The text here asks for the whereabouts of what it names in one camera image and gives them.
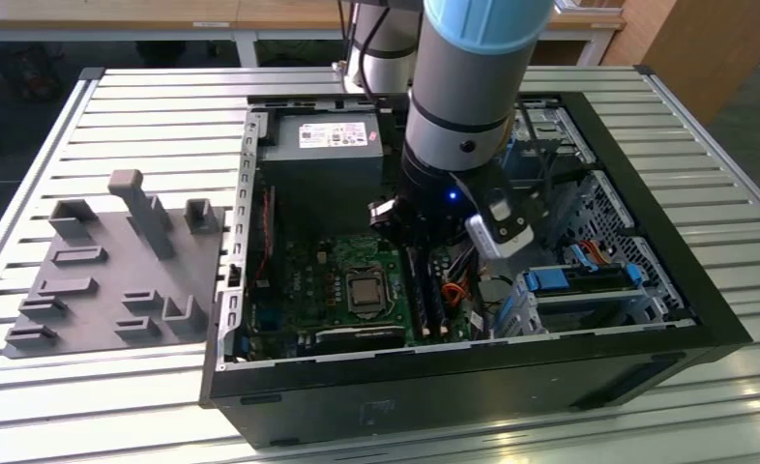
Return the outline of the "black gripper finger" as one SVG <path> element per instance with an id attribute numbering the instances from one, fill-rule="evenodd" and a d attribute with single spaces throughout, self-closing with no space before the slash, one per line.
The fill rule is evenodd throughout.
<path id="1" fill-rule="evenodd" d="M 395 197 L 371 202 L 367 208 L 371 230 L 389 243 L 408 243 L 412 233 L 405 201 Z"/>

